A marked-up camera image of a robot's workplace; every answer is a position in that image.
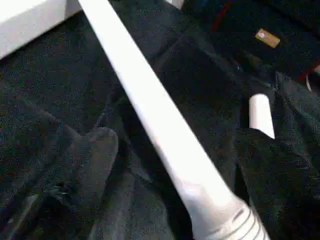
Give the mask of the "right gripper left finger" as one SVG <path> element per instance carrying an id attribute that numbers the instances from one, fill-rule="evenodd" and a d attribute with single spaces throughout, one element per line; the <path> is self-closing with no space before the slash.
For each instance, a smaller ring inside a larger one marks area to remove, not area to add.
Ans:
<path id="1" fill-rule="evenodd" d="M 0 237 L 82 240 L 101 208 L 119 150 L 117 134 L 65 126 L 0 132 Z"/>

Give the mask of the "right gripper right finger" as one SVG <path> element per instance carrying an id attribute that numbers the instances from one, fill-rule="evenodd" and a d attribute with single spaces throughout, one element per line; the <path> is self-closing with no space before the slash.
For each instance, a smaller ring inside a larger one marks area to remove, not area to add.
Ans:
<path id="1" fill-rule="evenodd" d="M 257 213 L 272 240 L 320 238 L 320 174 L 286 144 L 239 129 L 235 150 Z"/>

